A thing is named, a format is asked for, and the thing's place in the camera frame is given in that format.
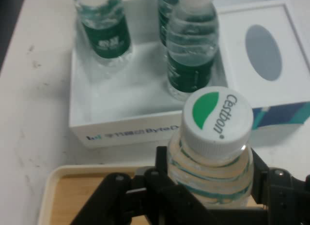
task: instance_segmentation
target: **cestbon logo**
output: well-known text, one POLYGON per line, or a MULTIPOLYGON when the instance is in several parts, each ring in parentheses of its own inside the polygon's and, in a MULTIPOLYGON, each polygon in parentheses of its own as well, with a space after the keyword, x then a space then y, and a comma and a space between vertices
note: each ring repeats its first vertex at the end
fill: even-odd
POLYGON ((203 130, 204 122, 215 109, 219 92, 207 93, 200 97, 193 106, 193 118, 196 125, 203 130))
MULTIPOLYGON (((200 97, 193 106, 193 119, 196 125, 203 130, 205 121, 214 111, 218 104, 219 92, 212 92, 200 97)), ((218 115, 213 130, 219 134, 220 139, 224 139, 223 134, 226 121, 230 120, 232 107, 236 105, 238 99, 236 96, 229 94, 226 97, 224 105, 218 115)))
POLYGON ((88 140, 98 140, 98 139, 102 139, 102 138, 101 138, 101 135, 96 135, 96 136, 94 136, 94 137, 87 136, 86 138, 87 138, 88 140))

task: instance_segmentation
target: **wooden tray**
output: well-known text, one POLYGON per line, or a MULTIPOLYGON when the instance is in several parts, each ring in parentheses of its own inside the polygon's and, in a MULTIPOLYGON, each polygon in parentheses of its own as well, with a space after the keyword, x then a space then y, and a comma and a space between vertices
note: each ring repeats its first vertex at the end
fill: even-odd
MULTIPOLYGON (((38 225, 69 225, 106 175, 122 172, 134 176, 137 168, 67 165, 56 169, 46 183, 38 225)), ((248 206, 257 205, 251 199, 248 206)), ((132 225, 148 222, 140 216, 132 225)))

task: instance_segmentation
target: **table surface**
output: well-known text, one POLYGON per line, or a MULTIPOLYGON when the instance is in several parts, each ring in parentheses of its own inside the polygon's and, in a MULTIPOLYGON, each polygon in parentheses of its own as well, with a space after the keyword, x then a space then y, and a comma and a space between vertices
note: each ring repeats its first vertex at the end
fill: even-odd
MULTIPOLYGON (((291 0, 310 47, 310 0, 291 0)), ((45 181, 61 165, 151 165, 165 141, 87 150, 69 132, 72 0, 25 0, 0 75, 0 218, 36 224, 45 181)), ((257 130, 251 144, 269 166, 304 180, 310 167, 310 120, 257 130)))

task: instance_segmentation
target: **green logo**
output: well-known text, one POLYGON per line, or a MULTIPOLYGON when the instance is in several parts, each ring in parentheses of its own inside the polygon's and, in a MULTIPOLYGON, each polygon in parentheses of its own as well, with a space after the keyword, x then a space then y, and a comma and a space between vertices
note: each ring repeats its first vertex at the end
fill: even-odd
POLYGON ((212 92, 200 97, 193 106, 193 118, 196 125, 202 129, 204 122, 212 113, 218 102, 219 92, 212 92))

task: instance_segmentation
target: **tray rim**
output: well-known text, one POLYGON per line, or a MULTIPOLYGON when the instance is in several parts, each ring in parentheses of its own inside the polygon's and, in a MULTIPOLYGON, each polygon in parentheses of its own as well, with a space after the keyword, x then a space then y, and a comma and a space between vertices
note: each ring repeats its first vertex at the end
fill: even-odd
POLYGON ((53 200, 59 179, 69 175, 87 175, 112 172, 135 172, 141 166, 119 165, 63 165, 53 170, 46 180, 37 225, 50 225, 53 200))

